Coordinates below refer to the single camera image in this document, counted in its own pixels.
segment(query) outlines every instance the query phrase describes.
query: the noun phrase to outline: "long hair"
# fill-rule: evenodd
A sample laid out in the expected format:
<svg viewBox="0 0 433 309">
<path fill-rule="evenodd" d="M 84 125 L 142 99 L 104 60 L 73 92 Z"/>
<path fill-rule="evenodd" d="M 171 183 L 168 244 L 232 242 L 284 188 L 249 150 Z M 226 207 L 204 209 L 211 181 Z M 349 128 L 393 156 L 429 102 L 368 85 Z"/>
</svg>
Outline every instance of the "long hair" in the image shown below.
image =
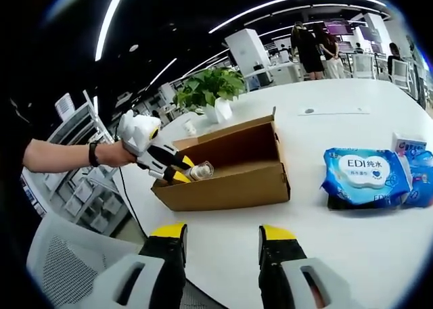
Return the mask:
<svg viewBox="0 0 433 309">
<path fill-rule="evenodd" d="M 319 42 L 326 42 L 329 45 L 336 43 L 335 37 L 333 37 L 331 34 L 326 33 L 323 30 L 322 25 L 320 24 L 313 25 L 313 32 Z"/>
<path fill-rule="evenodd" d="M 304 28 L 304 24 L 302 22 L 295 22 L 295 25 L 292 28 L 292 38 L 295 37 L 296 39 L 299 39 L 298 27 Z"/>
<path fill-rule="evenodd" d="M 394 42 L 390 43 L 390 50 L 392 55 L 400 57 L 400 51 L 398 50 L 397 44 L 395 44 Z"/>
</svg>

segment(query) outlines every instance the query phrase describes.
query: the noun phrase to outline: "open cardboard box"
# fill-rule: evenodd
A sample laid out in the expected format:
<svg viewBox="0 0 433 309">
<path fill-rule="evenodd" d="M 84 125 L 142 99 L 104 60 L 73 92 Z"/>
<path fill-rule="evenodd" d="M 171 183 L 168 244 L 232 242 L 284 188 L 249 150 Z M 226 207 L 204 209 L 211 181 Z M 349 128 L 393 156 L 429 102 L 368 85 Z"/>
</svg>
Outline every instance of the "open cardboard box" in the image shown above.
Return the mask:
<svg viewBox="0 0 433 309">
<path fill-rule="evenodd" d="M 209 161 L 214 176 L 167 185 L 156 181 L 155 195 L 173 211 L 226 210 L 286 202 L 290 186 L 279 139 L 270 116 L 173 144 L 194 164 Z"/>
</svg>

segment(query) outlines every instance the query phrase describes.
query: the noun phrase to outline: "green leaves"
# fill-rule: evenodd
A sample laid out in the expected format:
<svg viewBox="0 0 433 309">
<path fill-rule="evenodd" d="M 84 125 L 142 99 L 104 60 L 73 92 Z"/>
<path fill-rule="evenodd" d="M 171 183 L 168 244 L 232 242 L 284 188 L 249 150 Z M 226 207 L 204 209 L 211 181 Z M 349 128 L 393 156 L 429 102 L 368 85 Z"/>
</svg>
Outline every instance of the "green leaves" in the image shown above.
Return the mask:
<svg viewBox="0 0 433 309">
<path fill-rule="evenodd" d="M 219 97 L 233 101 L 244 89 L 244 78 L 239 72 L 229 68 L 205 69 L 183 83 L 173 102 L 196 112 L 206 104 L 215 106 Z"/>
</svg>

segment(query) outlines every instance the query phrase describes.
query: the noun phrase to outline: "black wristwatch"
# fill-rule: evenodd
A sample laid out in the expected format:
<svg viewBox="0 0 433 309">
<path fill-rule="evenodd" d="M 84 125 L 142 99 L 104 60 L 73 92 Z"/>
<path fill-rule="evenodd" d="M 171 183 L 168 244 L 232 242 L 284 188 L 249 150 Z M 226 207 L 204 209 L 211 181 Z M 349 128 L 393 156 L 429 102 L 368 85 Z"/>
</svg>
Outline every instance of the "black wristwatch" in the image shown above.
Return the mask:
<svg viewBox="0 0 433 309">
<path fill-rule="evenodd" d="M 99 162 L 97 161 L 97 157 L 95 154 L 95 149 L 97 146 L 97 142 L 92 142 L 89 144 L 89 162 L 92 167 L 98 167 Z"/>
</svg>

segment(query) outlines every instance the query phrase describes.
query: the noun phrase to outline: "black ceiling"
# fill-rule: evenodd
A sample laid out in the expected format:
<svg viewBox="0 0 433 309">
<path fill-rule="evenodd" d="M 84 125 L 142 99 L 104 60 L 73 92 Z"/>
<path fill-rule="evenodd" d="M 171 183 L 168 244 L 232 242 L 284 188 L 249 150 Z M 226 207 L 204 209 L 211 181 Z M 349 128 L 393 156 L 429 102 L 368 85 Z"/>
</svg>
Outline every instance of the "black ceiling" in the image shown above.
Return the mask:
<svg viewBox="0 0 433 309">
<path fill-rule="evenodd" d="M 70 92 L 76 103 L 80 103 L 81 91 L 87 89 L 91 95 L 98 95 L 101 116 L 109 119 L 121 93 L 137 94 L 176 57 L 177 61 L 145 92 L 155 93 L 161 84 L 182 76 L 224 50 L 225 37 L 261 16 L 318 3 L 346 3 L 389 13 L 384 7 L 367 1 L 294 0 L 254 11 L 208 33 L 232 16 L 268 1 L 272 0 L 121 0 L 108 31 L 102 58 L 95 62 L 99 31 L 111 0 L 78 0 L 54 21 L 40 25 L 32 33 L 31 44 L 20 58 L 25 65 L 25 79 L 18 83 L 20 96 L 17 99 L 24 105 L 32 103 L 27 110 L 28 116 L 40 127 L 47 128 L 57 120 L 53 105 L 58 98 Z M 292 25 L 297 20 L 351 19 L 359 12 L 358 8 L 350 7 L 299 9 L 259 20 L 247 27 L 261 34 Z M 262 40 L 268 43 L 271 38 L 287 33 L 282 30 L 264 36 Z M 139 48 L 131 53 L 129 48 L 134 44 Z"/>
</svg>

